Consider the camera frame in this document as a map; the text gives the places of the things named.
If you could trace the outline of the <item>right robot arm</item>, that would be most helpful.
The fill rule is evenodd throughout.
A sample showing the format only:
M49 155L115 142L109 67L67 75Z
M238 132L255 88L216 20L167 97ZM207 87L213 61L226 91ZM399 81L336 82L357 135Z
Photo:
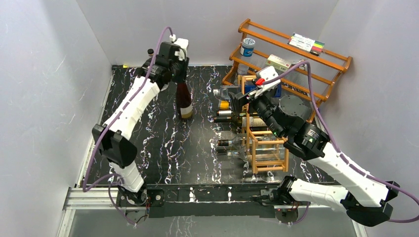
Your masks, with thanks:
M261 195L266 204L311 202L345 212L353 221L374 227L389 221L393 207L389 201L398 195L398 184L385 185L369 179L367 173L351 159L338 153L323 130L307 121L310 109L297 96L286 95L273 103L269 92L229 93L232 108L243 106L255 111L273 135L285 137L284 147L296 157L317 166L338 181L339 186L308 183L286 176L278 189Z

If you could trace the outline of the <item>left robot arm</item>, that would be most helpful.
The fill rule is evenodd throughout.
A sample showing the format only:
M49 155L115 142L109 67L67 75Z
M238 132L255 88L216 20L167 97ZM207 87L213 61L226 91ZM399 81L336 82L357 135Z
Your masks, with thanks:
M149 103L169 82L186 78L189 41L178 38L162 42L159 52L137 69L137 77L116 111L102 124L96 124L92 135L99 153L118 174L119 191L131 204L143 205L148 193L135 158L137 147L130 138Z

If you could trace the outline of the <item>clear glass bottle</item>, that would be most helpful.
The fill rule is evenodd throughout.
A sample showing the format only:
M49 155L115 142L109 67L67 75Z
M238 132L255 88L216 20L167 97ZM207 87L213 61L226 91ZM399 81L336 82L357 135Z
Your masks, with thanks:
M152 58L153 58L154 54L155 54L154 49L149 48L149 49L147 50L147 54L148 54L149 58L148 58L146 61L147 61L148 63L150 63L150 62L152 61Z

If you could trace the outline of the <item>dark red wine bottle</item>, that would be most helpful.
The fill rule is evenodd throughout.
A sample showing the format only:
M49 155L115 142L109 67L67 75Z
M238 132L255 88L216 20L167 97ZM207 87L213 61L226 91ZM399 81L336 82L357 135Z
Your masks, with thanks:
M176 106L179 116L182 119L188 119L192 116L192 100L185 82L180 82L176 87Z

